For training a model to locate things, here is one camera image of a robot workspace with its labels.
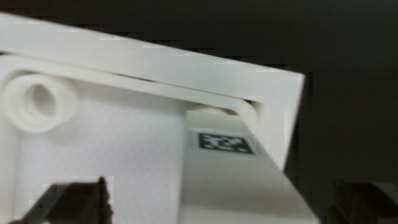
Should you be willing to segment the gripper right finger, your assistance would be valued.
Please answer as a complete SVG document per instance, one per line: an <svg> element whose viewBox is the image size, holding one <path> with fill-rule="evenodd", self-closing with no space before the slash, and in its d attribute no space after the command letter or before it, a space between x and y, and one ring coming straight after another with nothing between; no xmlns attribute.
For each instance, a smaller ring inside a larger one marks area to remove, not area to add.
<svg viewBox="0 0 398 224"><path fill-rule="evenodd" d="M394 183L335 182L327 224L398 224Z"/></svg>

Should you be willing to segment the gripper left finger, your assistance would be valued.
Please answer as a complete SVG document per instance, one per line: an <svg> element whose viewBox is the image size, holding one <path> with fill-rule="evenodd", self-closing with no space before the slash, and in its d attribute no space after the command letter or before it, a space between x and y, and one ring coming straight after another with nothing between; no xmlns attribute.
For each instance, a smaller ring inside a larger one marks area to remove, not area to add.
<svg viewBox="0 0 398 224"><path fill-rule="evenodd" d="M105 178L96 182L53 184L14 224L112 224Z"/></svg>

